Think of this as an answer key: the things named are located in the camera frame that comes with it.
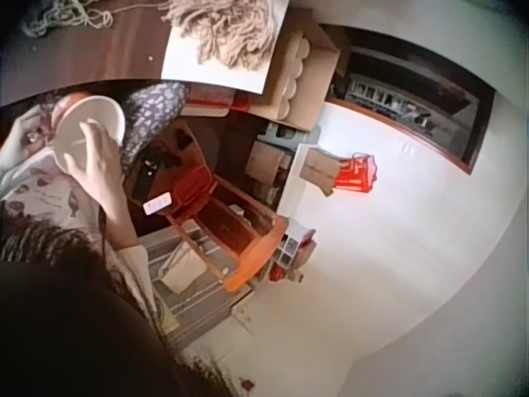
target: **wooden chair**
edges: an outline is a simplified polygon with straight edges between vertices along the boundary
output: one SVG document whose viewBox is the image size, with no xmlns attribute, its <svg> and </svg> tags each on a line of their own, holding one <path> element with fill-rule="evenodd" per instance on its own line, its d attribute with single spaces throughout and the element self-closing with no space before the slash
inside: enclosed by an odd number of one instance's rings
<svg viewBox="0 0 529 397">
<path fill-rule="evenodd" d="M 159 141 L 153 142 L 154 145 L 163 144 L 172 154 L 178 155 L 183 164 L 171 172 L 159 171 L 149 194 L 150 199 L 164 192 L 171 192 L 173 205 L 160 213 L 166 216 L 174 230 L 202 258 L 207 268 L 222 281 L 226 290 L 236 292 L 269 261 L 283 238 L 288 220 L 278 216 L 223 178 L 211 173 L 207 169 L 202 151 L 192 132 L 183 122 L 175 122 L 168 127 L 170 128 L 176 128 L 180 132 L 185 130 L 193 138 L 193 143 L 187 145 L 184 151 L 180 151 L 171 142 L 170 130 L 169 134 L 162 132 Z M 125 182 L 129 198 L 139 166 L 133 166 L 133 171 Z M 245 212 L 262 221 L 258 227 L 260 232 L 248 219 L 229 208 L 232 203 L 237 203 Z M 193 219 L 228 256 L 236 261 L 235 272 L 224 275 L 198 247 L 181 226 L 188 219 Z"/>
</svg>

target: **person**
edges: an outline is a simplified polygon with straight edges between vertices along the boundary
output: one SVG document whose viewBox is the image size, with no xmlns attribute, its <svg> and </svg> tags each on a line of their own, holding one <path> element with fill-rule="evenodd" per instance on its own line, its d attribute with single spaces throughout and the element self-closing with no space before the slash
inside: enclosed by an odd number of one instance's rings
<svg viewBox="0 0 529 397">
<path fill-rule="evenodd" d="M 20 364 L 11 366 L 18 375 L 32 368 L 25 361 L 38 363 L 27 387 L 39 391 L 60 392 L 66 376 L 77 380 L 69 387 L 83 385 L 81 395 L 234 395 L 218 368 L 188 363 L 167 348 L 147 252 L 122 188 L 123 156 L 97 120 L 79 127 L 85 170 L 66 156 L 69 173 L 60 171 L 45 144 L 52 131 L 39 105 L 13 123 L 0 150 L 4 360 Z M 48 355 L 35 357 L 34 350 Z"/>
</svg>

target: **bowl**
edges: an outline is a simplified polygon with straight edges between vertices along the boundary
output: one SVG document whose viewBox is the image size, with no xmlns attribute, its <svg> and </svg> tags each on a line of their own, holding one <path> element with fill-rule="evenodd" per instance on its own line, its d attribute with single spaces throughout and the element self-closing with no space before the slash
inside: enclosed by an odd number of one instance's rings
<svg viewBox="0 0 529 397">
<path fill-rule="evenodd" d="M 61 100 L 57 104 L 64 109 L 56 113 L 59 116 L 55 118 L 57 127 L 52 148 L 55 153 L 55 162 L 65 173 L 68 173 L 68 166 L 64 159 L 66 153 L 74 158 L 75 164 L 81 170 L 86 169 L 86 140 L 79 126 L 80 122 L 86 122 L 89 118 L 100 122 L 118 144 L 122 143 L 125 135 L 125 113 L 115 100 L 101 95 L 77 97 L 76 99 L 78 100 Z"/>
</svg>

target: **white wall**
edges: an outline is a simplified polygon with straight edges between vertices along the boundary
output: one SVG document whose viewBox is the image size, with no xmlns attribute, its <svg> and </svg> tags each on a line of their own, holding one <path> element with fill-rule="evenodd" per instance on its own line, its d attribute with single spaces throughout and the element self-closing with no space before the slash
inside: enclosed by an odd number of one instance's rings
<svg viewBox="0 0 529 397">
<path fill-rule="evenodd" d="M 306 278 L 257 292 L 239 316 L 251 341 L 222 363 L 257 384 L 254 397 L 337 395 L 353 361 L 412 330 L 465 284 L 527 188 L 526 119 L 500 95 L 472 175 L 359 113 L 326 104 L 319 123 L 324 149 L 375 155 L 379 180 L 369 194 L 329 198 L 300 182 L 293 217 L 317 229 L 318 243 Z M 206 344 L 232 343 L 223 335 L 213 331 Z"/>
<path fill-rule="evenodd" d="M 340 397 L 518 397 L 527 387 L 527 201 L 490 257 L 424 323 L 357 361 Z"/>
<path fill-rule="evenodd" d="M 411 41 L 477 74 L 527 110 L 527 29 L 463 0 L 293 0 L 318 21 Z"/>
</svg>

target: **wooden table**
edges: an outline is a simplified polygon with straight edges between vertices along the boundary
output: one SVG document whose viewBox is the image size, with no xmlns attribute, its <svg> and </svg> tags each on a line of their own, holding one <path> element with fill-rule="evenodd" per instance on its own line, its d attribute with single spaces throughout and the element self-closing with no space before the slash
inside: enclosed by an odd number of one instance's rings
<svg viewBox="0 0 529 397">
<path fill-rule="evenodd" d="M 104 3 L 113 9 L 126 0 Z M 114 16 L 108 29 L 75 26 L 50 29 L 40 39 L 21 32 L 2 52 L 0 106 L 38 93 L 112 79 L 159 79 L 171 25 L 155 8 Z"/>
</svg>

